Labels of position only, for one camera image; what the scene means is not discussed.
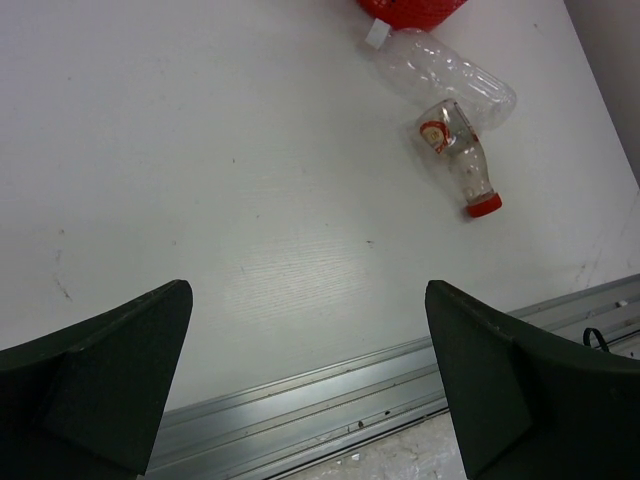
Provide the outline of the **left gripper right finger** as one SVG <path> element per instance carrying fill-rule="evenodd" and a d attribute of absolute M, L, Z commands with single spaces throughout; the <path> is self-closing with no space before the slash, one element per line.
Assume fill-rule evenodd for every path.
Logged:
<path fill-rule="evenodd" d="M 636 479 L 639 362 L 428 283 L 425 309 L 469 479 Z"/>

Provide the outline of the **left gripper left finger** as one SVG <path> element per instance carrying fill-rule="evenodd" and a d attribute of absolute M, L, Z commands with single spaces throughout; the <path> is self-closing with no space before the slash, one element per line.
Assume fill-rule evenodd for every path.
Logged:
<path fill-rule="evenodd" d="M 2 478 L 144 475 L 192 308 L 190 284 L 174 280 L 3 350 Z"/>

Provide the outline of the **red cap clear bottle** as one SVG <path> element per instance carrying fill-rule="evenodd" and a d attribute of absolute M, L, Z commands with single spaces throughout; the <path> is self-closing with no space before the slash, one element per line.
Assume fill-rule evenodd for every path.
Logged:
<path fill-rule="evenodd" d="M 471 218 L 499 210 L 502 199 L 491 185 L 487 158 L 479 136 L 453 99 L 445 99 L 417 120 L 419 137 L 451 173 Z"/>

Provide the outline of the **clear bottle white cap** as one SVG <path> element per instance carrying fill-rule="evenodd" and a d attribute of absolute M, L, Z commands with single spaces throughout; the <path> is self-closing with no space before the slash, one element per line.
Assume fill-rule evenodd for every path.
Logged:
<path fill-rule="evenodd" d="M 479 132 L 494 130 L 516 108 L 517 95 L 504 81 L 430 33 L 394 30 L 376 19 L 365 37 L 383 84 L 424 110 L 454 100 Z"/>

